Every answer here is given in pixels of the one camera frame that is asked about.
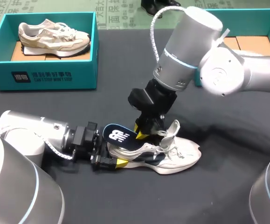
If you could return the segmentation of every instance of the black insole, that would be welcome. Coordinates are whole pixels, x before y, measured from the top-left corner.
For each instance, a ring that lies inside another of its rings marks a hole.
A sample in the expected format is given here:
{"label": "black insole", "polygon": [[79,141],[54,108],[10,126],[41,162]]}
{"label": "black insole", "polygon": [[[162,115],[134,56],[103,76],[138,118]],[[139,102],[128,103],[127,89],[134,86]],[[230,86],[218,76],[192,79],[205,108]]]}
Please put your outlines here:
{"label": "black insole", "polygon": [[109,124],[103,131],[103,138],[105,141],[129,151],[135,151],[147,142],[158,146],[163,139],[163,137],[158,135],[149,135],[144,139],[136,139],[136,137],[137,133],[117,124]]}

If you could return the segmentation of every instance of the insole logo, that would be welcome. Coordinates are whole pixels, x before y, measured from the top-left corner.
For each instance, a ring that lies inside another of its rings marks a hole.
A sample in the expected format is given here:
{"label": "insole logo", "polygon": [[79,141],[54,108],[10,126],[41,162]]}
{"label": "insole logo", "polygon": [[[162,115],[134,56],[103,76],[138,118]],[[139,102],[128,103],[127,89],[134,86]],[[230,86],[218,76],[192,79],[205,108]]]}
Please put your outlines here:
{"label": "insole logo", "polygon": [[129,136],[130,136],[129,134],[124,134],[123,132],[119,130],[114,130],[109,135],[109,138],[113,140],[118,140],[119,142],[123,142]]}

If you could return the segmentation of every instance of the shoe toe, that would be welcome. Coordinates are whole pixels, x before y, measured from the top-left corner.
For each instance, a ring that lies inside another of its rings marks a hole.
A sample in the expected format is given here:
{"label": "shoe toe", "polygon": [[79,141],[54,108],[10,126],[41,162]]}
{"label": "shoe toe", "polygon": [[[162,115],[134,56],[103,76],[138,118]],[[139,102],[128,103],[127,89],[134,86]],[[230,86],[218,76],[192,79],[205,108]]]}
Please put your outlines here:
{"label": "shoe toe", "polygon": [[84,42],[84,44],[89,44],[90,42],[90,36],[89,34],[85,33],[85,32],[81,32],[81,31],[77,31],[76,33],[76,39],[77,40],[82,40]]}
{"label": "shoe toe", "polygon": [[182,159],[186,164],[195,163],[200,159],[201,157],[201,152],[199,150],[200,146],[195,142],[188,139],[176,137],[175,143],[178,150],[183,155],[183,158],[180,159]]}

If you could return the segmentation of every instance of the black mat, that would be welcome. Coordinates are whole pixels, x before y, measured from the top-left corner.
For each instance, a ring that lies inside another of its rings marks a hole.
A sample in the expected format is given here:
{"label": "black mat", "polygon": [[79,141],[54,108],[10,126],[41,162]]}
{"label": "black mat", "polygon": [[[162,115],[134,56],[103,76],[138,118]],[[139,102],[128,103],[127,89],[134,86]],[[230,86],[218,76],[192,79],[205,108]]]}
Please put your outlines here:
{"label": "black mat", "polygon": [[[157,30],[162,52],[171,30]],[[95,91],[0,93],[0,115],[15,110],[63,120],[133,128],[139,112],[131,88],[152,77],[155,58],[149,30],[103,30]],[[161,176],[147,168],[94,173],[86,162],[45,170],[63,190],[64,224],[250,224],[252,183],[270,161],[270,93],[218,98],[190,85],[166,116],[181,123],[181,137],[201,145],[200,161],[187,171]]]}

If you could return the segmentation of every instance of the white sneaker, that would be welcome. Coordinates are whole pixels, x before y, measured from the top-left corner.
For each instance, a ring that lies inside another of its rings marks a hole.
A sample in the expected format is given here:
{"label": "white sneaker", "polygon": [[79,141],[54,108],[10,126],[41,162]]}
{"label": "white sneaker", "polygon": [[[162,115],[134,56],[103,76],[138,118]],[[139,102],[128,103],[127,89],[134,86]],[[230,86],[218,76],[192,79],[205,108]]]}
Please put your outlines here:
{"label": "white sneaker", "polygon": [[47,19],[35,26],[21,23],[19,38],[25,55],[52,54],[69,57],[81,54],[90,47],[87,33],[71,29],[65,23],[54,23]]}
{"label": "white sneaker", "polygon": [[108,143],[111,156],[128,160],[124,168],[149,167],[159,174],[173,174],[193,166],[201,157],[199,145],[193,141],[176,137],[180,124],[175,120],[159,146],[145,143],[135,151],[129,151]]}

